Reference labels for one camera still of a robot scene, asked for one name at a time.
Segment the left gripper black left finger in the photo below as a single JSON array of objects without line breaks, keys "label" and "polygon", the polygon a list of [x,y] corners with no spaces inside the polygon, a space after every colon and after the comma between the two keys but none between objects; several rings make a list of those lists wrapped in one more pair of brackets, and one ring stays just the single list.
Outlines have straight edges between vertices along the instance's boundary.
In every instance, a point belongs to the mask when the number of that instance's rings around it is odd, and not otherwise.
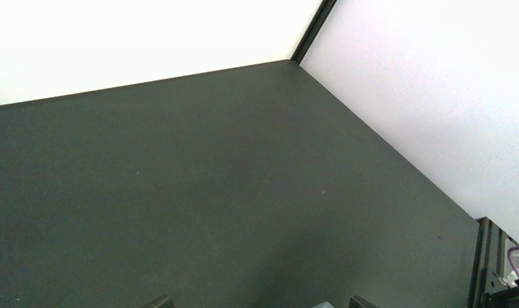
[{"label": "left gripper black left finger", "polygon": [[140,308],[174,308],[173,298],[169,295],[161,295]]}]

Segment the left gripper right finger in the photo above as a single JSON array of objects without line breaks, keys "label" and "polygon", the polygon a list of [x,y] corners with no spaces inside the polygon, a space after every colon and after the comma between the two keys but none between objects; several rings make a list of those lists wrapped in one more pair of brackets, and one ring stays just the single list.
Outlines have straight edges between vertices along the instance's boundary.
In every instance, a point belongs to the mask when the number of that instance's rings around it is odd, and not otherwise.
[{"label": "left gripper right finger", "polygon": [[354,295],[350,298],[348,308],[379,308],[361,296]]}]

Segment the blue-grey glasses case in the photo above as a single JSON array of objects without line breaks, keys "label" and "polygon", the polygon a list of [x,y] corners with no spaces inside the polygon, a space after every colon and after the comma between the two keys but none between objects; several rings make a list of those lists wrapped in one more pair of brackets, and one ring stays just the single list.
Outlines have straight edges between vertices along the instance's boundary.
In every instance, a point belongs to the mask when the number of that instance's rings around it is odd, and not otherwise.
[{"label": "blue-grey glasses case", "polygon": [[334,308],[334,306],[329,302],[323,302],[323,303],[313,306],[312,308]]}]

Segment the right black frame post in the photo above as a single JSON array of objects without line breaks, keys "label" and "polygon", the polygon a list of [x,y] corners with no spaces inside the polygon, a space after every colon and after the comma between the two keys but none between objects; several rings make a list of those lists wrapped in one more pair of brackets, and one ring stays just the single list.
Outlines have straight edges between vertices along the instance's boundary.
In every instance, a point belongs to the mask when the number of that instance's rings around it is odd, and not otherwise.
[{"label": "right black frame post", "polygon": [[305,30],[305,33],[294,50],[290,61],[301,64],[336,3],[337,0],[322,0],[320,2],[316,13],[314,14],[312,20],[307,26],[307,29]]}]

